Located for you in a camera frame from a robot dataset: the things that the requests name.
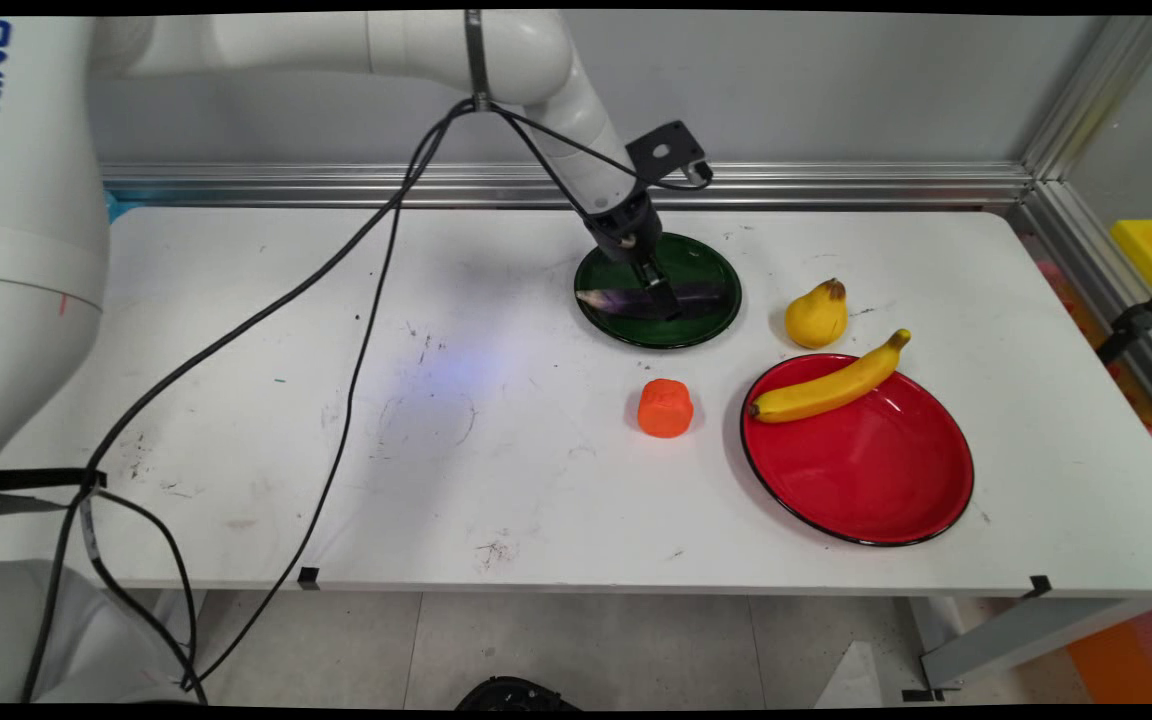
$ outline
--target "green plate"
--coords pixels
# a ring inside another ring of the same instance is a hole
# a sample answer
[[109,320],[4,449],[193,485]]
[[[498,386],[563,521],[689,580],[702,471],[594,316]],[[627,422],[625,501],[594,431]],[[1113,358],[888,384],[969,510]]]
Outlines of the green plate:
[[[736,270],[712,247],[681,234],[660,233],[660,240],[657,241],[657,265],[675,286],[690,282],[723,283],[728,288],[727,302],[714,313],[677,320],[622,318],[594,310],[579,300],[576,305],[579,305],[579,311],[596,328],[609,336],[655,350],[700,344],[718,336],[736,319],[741,301],[740,278],[736,278]],[[639,287],[639,281],[630,266],[612,260],[596,248],[576,268],[576,291],[636,287]]]

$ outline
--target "table leg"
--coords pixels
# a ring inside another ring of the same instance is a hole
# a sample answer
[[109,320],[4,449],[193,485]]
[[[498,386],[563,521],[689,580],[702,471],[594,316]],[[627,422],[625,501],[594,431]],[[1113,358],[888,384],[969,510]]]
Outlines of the table leg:
[[922,660],[931,688],[1009,669],[1152,611],[1152,600],[1036,597],[962,632],[945,598],[911,598],[910,604],[927,651]]

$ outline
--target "plate rim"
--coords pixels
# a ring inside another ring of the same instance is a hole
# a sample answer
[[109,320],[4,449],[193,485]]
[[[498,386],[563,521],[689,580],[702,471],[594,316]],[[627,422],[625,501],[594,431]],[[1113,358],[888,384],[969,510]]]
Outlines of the plate rim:
[[[687,234],[675,233],[675,232],[662,232],[660,233],[660,237],[667,236],[667,234],[669,234],[669,236],[681,237],[682,240],[689,240],[691,242],[695,242],[696,245],[705,247],[705,249],[710,250],[710,252],[713,252],[713,255],[718,258],[718,260],[720,260],[723,264],[723,266],[726,266],[727,272],[732,273],[732,278],[735,279],[736,281],[736,305],[732,308],[732,314],[728,316],[726,323],[719,324],[717,328],[713,328],[713,331],[710,332],[708,334],[705,334],[705,336],[697,338],[696,340],[692,340],[690,342],[680,342],[672,344],[660,343],[660,342],[641,342],[636,340],[630,340],[630,338],[621,338],[616,333],[613,333],[611,329],[607,328],[607,325],[599,323],[599,319],[596,318],[594,316],[593,309],[590,309],[590,306],[585,305],[584,302],[576,300],[576,306],[579,306],[581,313],[585,316],[585,319],[589,320],[589,324],[594,325],[594,327],[598,328],[598,332],[605,334],[605,336],[612,338],[612,340],[621,341],[626,344],[631,344],[634,347],[643,347],[646,348],[646,350],[682,350],[682,348],[684,347],[696,347],[698,344],[712,341],[714,340],[714,338],[721,336],[721,334],[723,334],[723,331],[729,328],[732,324],[736,321],[736,316],[740,314],[741,305],[745,304],[745,288],[741,286],[740,274],[736,274],[736,268],[732,266],[732,262],[727,260],[727,258],[723,258],[722,252],[714,250],[713,247],[708,244],[708,242],[705,242],[703,240],[696,240],[695,237],[687,236]],[[594,249],[586,252],[584,258],[581,258],[579,264],[576,265],[576,272],[573,273],[573,300],[575,300],[575,293],[579,290],[581,268],[584,268],[585,263],[589,262],[591,255],[601,251],[602,250],[599,247],[594,247]]]
[[801,511],[797,511],[794,509],[794,507],[790,507],[790,503],[787,503],[785,500],[782,500],[781,497],[776,494],[776,492],[773,491],[772,486],[767,484],[767,479],[763,478],[763,473],[760,473],[760,471],[758,470],[758,465],[755,463],[755,457],[750,455],[749,439],[745,438],[745,415],[746,415],[745,409],[746,407],[749,407],[750,401],[753,400],[750,396],[755,394],[755,387],[758,387],[758,382],[763,382],[763,378],[767,377],[767,374],[771,374],[772,370],[776,370],[781,365],[787,365],[794,363],[795,361],[801,361],[803,359],[803,357],[817,357],[817,356],[851,357],[852,361],[859,359],[858,356],[847,355],[846,353],[808,353],[805,355],[796,355],[794,357],[788,357],[788,359],[781,359],[780,363],[778,363],[776,365],[772,365],[767,370],[764,370],[764,372],[759,374],[759,377],[756,378],[753,382],[750,382],[749,389],[745,392],[745,401],[742,402],[741,404],[740,418],[737,420],[737,423],[740,423],[740,447],[741,450],[744,452],[745,454],[745,462],[749,462],[749,469],[755,471],[755,478],[758,478],[758,482],[759,484],[763,485],[764,491],[767,491],[767,495],[772,497],[773,500],[776,500],[778,505],[783,507],[783,509],[790,511],[790,514],[794,515],[795,518],[803,520],[804,523],[809,524],[810,526],[817,530],[820,530],[820,532],[831,537],[836,537],[838,539],[841,539],[841,541],[863,544],[863,546],[869,546],[869,547],[909,547],[911,546],[911,544],[925,543],[929,541],[929,539],[940,537],[942,533],[946,532],[946,530],[957,524],[957,521],[963,518],[963,515],[968,510],[968,506],[972,505],[972,498],[975,495],[975,456],[972,455],[972,445],[970,445],[970,442],[968,441],[968,435],[963,433],[963,429],[960,426],[958,420],[954,418],[954,414],[950,414],[950,409],[948,409],[948,407],[942,404],[942,402],[938,400],[937,396],[932,395],[931,391],[915,382],[914,379],[911,379],[905,373],[901,373],[900,370],[893,370],[893,374],[897,374],[902,378],[905,378],[905,381],[909,381],[910,384],[914,385],[914,387],[923,391],[925,395],[927,395],[929,397],[932,397],[932,402],[934,402],[934,404],[940,406],[941,409],[945,410],[946,416],[948,416],[948,419],[950,419],[950,424],[954,425],[955,430],[957,430],[958,437],[963,438],[963,445],[968,448],[968,501],[963,503],[963,509],[960,509],[957,511],[957,515],[954,516],[954,520],[948,521],[948,523],[946,523],[943,528],[938,529],[935,532],[929,533],[927,536],[910,539],[910,541],[872,541],[872,539],[851,537],[847,533],[841,533],[838,532],[838,530],[832,530],[824,525],[820,525],[819,523],[814,523],[813,520],[806,518],[806,516],[801,514]]

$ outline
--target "red plate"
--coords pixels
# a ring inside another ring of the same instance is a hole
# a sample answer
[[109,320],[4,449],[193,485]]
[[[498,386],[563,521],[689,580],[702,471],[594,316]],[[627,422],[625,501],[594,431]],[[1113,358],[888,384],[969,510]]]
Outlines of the red plate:
[[[745,395],[812,381],[856,359],[803,355],[775,365]],[[755,475],[786,510],[831,536],[878,546],[927,541],[972,500],[972,452],[950,414],[918,384],[892,373],[827,414],[759,423],[741,414]]]

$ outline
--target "gray wall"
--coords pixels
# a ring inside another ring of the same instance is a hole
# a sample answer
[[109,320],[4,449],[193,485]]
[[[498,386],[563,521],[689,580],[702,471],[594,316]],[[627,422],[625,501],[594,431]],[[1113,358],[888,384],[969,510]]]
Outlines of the gray wall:
[[1105,227],[1152,219],[1152,63],[1069,173]]
[[[1092,17],[567,10],[626,141],[675,118],[710,159],[1018,158],[1100,23]],[[96,82],[106,161],[406,161],[461,94],[426,81],[265,73]],[[440,161],[526,151],[458,120]]]

